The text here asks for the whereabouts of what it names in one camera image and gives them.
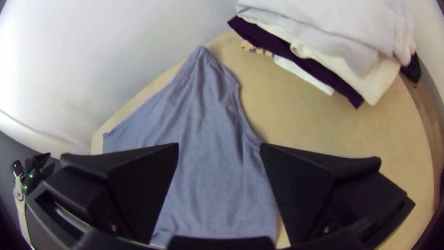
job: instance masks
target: white backdrop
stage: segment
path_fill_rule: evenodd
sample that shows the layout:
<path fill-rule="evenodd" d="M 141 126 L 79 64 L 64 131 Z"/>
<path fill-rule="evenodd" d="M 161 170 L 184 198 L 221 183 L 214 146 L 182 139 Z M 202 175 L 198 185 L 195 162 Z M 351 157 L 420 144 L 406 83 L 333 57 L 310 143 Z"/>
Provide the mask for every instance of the white backdrop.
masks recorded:
<path fill-rule="evenodd" d="M 0 15 L 0 110 L 17 126 L 88 152 L 91 135 L 126 101 L 228 30 L 234 2 L 8 0 Z M 20 142 L 41 151 L 39 139 Z"/>

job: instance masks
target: blue t-shirt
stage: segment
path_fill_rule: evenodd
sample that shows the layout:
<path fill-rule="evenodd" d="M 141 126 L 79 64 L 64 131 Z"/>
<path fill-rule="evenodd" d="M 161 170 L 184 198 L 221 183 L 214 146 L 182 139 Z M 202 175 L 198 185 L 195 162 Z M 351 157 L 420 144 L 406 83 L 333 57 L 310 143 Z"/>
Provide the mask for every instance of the blue t-shirt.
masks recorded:
<path fill-rule="evenodd" d="M 262 141 L 248 125 L 239 84 L 206 48 L 103 140 L 104 153 L 179 143 L 151 244 L 167 246 L 174 235 L 275 240 L 278 210 L 259 156 Z"/>

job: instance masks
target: fabric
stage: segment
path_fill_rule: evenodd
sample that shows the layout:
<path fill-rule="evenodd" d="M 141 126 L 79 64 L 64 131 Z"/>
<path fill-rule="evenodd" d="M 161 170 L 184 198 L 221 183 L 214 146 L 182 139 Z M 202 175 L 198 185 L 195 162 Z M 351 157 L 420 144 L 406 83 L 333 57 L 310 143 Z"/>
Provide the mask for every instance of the fabric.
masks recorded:
<path fill-rule="evenodd" d="M 415 53 L 412 56 L 412 61 L 408 66 L 401 68 L 401 73 L 414 83 L 418 83 L 422 76 L 421 65 L 419 64 L 419 57 Z"/>
<path fill-rule="evenodd" d="M 242 42 L 240 44 L 240 47 L 243 50 L 249 51 L 251 53 L 261 54 L 261 55 L 264 55 L 264 56 L 270 56 L 270 57 L 273 57 L 273 58 L 275 56 L 275 54 L 273 54 L 272 52 L 270 52 L 268 50 L 265 50 L 265 49 L 253 46 L 253 44 L 251 44 L 247 40 L 242 40 Z"/>
<path fill-rule="evenodd" d="M 238 0 L 240 17 L 282 27 L 304 44 L 345 59 L 358 75 L 377 53 L 410 63 L 416 50 L 413 14 L 405 0 Z"/>
<path fill-rule="evenodd" d="M 297 66 L 294 62 L 292 62 L 288 59 L 285 59 L 281 56 L 276 56 L 275 54 L 269 52 L 268 50 L 254 47 L 247 40 L 243 40 L 242 43 L 240 44 L 240 46 L 242 47 L 242 49 L 244 49 L 246 51 L 273 57 L 274 62 L 277 65 L 279 65 L 282 68 L 286 69 L 287 71 L 299 76 L 300 78 L 302 78 L 306 82 L 312 84 L 313 86 L 317 87 L 318 89 L 320 89 L 324 93 L 326 93 L 328 95 L 333 95 L 334 89 L 332 87 L 326 85 L 325 83 L 320 82 L 318 79 L 314 78 L 312 75 L 310 75 L 309 73 L 307 73 L 303 69 L 301 69 L 299 66 Z"/>
<path fill-rule="evenodd" d="M 375 105 L 399 74 L 399 63 L 389 58 L 378 58 L 365 76 L 356 74 L 341 57 L 318 52 L 292 37 L 276 25 L 257 23 L 257 26 L 290 43 L 291 51 L 300 58 L 312 58 L 336 73 L 355 89 L 370 105 Z"/>
<path fill-rule="evenodd" d="M 172 142 L 179 143 L 179 162 L 151 244 L 167 246 L 174 235 L 276 239 L 278 211 L 259 156 L 262 140 L 248 125 L 239 84 L 206 48 L 103 135 L 103 152 Z"/>
<path fill-rule="evenodd" d="M 301 77 L 302 79 L 304 79 L 306 82 L 312 84 L 313 86 L 315 86 L 316 88 L 320 89 L 322 92 L 328 94 L 328 95 L 333 95 L 334 93 L 334 88 L 328 86 L 327 84 L 319 81 L 318 79 L 314 78 L 312 75 L 310 75 L 309 73 L 305 72 L 303 69 L 301 69 L 298 65 L 296 65 L 296 63 L 285 59 L 281 56 L 275 56 L 274 57 L 274 62 L 281 66 L 282 68 L 288 70 L 289 72 Z"/>
<path fill-rule="evenodd" d="M 319 62 L 310 58 L 299 58 L 290 50 L 290 44 L 266 31 L 257 25 L 246 22 L 244 19 L 234 17 L 228 22 L 228 25 L 236 31 L 241 37 L 248 40 L 256 47 L 264 48 L 272 53 L 284 57 L 301 69 L 318 79 L 319 81 L 331 86 L 335 91 L 346 96 L 350 103 L 355 107 L 364 101 L 362 96 L 348 85 L 337 74 L 322 66 Z"/>

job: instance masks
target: dark purple shirt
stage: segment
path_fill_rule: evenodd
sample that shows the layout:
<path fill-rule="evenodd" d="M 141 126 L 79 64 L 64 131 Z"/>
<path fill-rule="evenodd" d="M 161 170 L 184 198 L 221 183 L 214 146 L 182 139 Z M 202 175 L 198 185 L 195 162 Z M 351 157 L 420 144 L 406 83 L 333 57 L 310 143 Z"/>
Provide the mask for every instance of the dark purple shirt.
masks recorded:
<path fill-rule="evenodd" d="M 228 25 L 236 31 L 242 38 L 248 40 L 253 46 L 266 49 L 278 56 L 287 58 L 296 63 L 300 68 L 312 75 L 314 78 L 331 86 L 348 98 L 351 104 L 357 109 L 364 101 L 362 96 L 348 85 L 337 74 L 324 67 L 319 62 L 310 58 L 299 58 L 290 50 L 290 44 L 263 30 L 257 25 L 250 24 L 244 19 L 234 17 Z"/>

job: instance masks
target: stack of folded clothes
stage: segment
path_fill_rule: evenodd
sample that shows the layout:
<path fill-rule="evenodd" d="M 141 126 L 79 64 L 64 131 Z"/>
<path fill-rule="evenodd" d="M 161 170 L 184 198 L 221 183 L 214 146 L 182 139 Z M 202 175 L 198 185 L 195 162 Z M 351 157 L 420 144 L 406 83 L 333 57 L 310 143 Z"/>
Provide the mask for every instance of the stack of folded clothes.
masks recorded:
<path fill-rule="evenodd" d="M 402 73 L 419 80 L 408 1 L 238 0 L 236 10 L 228 24 L 244 38 L 243 49 L 272 56 L 355 108 L 375 105 L 403 66 Z"/>

